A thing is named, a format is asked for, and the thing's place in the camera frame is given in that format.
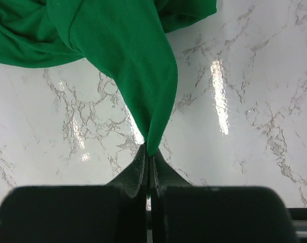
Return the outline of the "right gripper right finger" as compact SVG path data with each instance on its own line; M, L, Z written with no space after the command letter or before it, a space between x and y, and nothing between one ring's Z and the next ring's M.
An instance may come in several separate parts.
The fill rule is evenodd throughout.
M259 186L193 186L149 159L154 242L298 242L280 197Z

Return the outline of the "green t shirt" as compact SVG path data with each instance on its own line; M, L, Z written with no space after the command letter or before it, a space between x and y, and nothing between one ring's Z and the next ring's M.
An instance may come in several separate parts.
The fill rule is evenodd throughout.
M0 64L47 68L86 58L112 78L154 155L178 68L166 34L216 13L216 1L0 1Z

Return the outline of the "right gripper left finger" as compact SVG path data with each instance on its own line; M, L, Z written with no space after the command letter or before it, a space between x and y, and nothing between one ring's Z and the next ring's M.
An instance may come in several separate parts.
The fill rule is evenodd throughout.
M104 185L24 186L0 205L0 242L146 242L148 156Z

